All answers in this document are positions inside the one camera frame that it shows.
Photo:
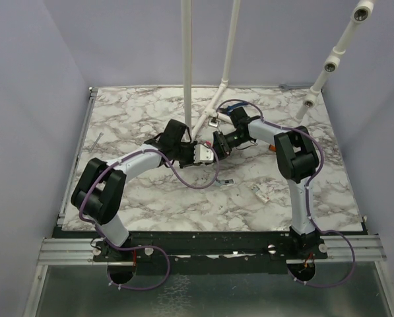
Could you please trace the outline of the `white staple box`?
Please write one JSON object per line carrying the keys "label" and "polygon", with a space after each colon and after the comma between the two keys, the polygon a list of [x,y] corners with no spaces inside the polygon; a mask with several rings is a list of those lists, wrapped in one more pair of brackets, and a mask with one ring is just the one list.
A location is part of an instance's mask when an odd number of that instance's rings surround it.
{"label": "white staple box", "polygon": [[262,190],[258,185],[252,184],[250,187],[251,192],[254,196],[264,204],[270,202],[270,197],[265,190]]}

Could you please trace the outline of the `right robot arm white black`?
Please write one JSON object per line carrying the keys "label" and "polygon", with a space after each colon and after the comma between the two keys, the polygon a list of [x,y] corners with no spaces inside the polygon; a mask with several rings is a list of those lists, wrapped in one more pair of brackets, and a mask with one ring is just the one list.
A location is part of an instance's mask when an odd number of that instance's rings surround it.
{"label": "right robot arm white black", "polygon": [[263,141],[275,148],[277,166],[286,179],[292,206],[292,222],[288,249],[295,258],[304,258],[319,243],[319,229],[313,223],[311,182],[322,166],[315,141],[304,126],[283,127],[250,117],[243,108],[230,114],[233,132],[213,133],[213,148],[220,160],[231,155],[232,149],[250,141]]}

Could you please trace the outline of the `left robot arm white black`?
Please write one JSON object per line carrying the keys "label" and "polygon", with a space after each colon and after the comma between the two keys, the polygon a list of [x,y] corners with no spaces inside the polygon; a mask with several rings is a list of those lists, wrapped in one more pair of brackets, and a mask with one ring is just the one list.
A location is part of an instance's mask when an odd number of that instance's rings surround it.
{"label": "left robot arm white black", "polygon": [[131,253],[129,231],[117,214],[125,185],[142,173],[176,161],[193,164],[197,143],[183,141],[189,127],[170,120],[162,133],[145,141],[137,150],[111,161],[93,158],[86,164],[71,196],[71,205],[79,210],[81,220],[92,223],[110,241],[108,252],[116,260]]}

